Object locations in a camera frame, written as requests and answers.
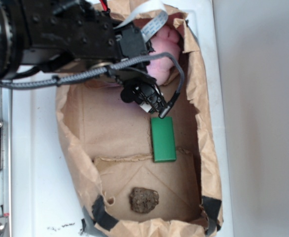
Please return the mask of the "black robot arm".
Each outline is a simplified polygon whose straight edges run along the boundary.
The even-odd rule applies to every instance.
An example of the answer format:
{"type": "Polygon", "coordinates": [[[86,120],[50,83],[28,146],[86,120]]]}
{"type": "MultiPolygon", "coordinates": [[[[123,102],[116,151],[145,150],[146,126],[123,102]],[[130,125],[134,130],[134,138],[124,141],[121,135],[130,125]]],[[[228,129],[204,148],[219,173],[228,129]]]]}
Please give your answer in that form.
{"type": "Polygon", "coordinates": [[[110,10],[86,0],[0,0],[0,87],[44,73],[82,73],[148,55],[133,23],[120,27],[110,10]]]}

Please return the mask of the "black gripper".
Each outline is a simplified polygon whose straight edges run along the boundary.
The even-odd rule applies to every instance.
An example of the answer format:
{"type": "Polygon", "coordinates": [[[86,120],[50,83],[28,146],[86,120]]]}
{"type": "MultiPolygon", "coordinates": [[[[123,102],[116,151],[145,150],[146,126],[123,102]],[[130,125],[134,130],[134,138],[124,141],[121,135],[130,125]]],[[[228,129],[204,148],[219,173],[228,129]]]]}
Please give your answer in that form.
{"type": "Polygon", "coordinates": [[[140,28],[132,22],[122,27],[114,22],[113,26],[115,38],[110,39],[114,44],[110,58],[112,66],[109,68],[109,84],[129,89],[155,86],[156,79],[149,76],[146,69],[149,60],[143,62],[132,60],[148,56],[150,42],[145,42],[140,28]]]}

